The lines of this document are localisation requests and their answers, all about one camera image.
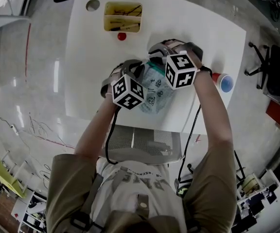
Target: white t-shirt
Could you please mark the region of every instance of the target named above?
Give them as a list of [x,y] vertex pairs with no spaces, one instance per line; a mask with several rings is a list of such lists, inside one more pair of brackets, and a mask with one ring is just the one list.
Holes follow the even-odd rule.
[[91,218],[96,220],[105,200],[112,192],[112,182],[121,167],[128,168],[123,181],[119,184],[111,199],[111,211],[135,212],[137,195],[149,197],[149,218],[154,216],[173,216],[180,225],[180,231],[186,232],[182,199],[169,186],[168,170],[165,166],[150,166],[136,161],[119,162],[108,165],[107,160],[99,159],[97,172],[104,178],[91,208]]

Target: black wristband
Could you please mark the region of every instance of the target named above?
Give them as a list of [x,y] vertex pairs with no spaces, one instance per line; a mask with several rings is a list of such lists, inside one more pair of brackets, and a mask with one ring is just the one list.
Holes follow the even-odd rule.
[[210,76],[212,77],[212,70],[204,65],[202,65],[202,67],[199,69],[201,72],[205,71],[208,72],[210,74]]

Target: concrete floor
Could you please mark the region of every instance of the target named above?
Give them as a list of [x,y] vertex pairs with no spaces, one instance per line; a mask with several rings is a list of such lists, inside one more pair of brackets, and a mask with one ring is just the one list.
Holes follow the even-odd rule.
[[[244,75],[246,68],[260,64],[247,45],[278,44],[280,35],[271,23],[247,0],[188,0],[212,10],[246,30],[246,45],[234,93],[227,108],[233,130],[234,147],[247,173],[260,174],[280,145],[280,130],[265,113],[269,98],[256,89],[257,77]],[[25,54],[29,23],[18,21],[0,29],[0,116],[15,124],[22,140],[0,120],[0,156],[11,151],[11,159],[28,160],[36,173],[51,166],[53,156],[73,152],[88,122],[66,116],[64,103],[64,61],[73,0],[54,3],[35,0],[25,76]],[[53,91],[54,66],[59,65],[58,92]],[[31,136],[34,130],[45,140]],[[182,147],[187,134],[182,134]],[[207,138],[195,143],[193,136],[186,163],[196,167],[207,150]],[[181,163],[170,165],[173,180]],[[31,187],[46,193],[43,180],[33,178]]]

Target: khaki sleeve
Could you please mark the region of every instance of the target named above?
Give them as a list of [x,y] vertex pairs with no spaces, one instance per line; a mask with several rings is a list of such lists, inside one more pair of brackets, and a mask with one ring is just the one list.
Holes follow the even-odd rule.
[[96,174],[90,160],[74,154],[54,157],[46,205],[47,232],[84,204]]
[[230,232],[237,205],[232,144],[221,143],[208,150],[183,201],[203,232]]

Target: power strip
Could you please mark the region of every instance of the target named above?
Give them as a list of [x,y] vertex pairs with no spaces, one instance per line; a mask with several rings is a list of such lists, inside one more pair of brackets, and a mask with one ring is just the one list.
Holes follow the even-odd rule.
[[17,128],[15,127],[14,124],[10,125],[10,127],[13,129],[16,135],[19,135]]

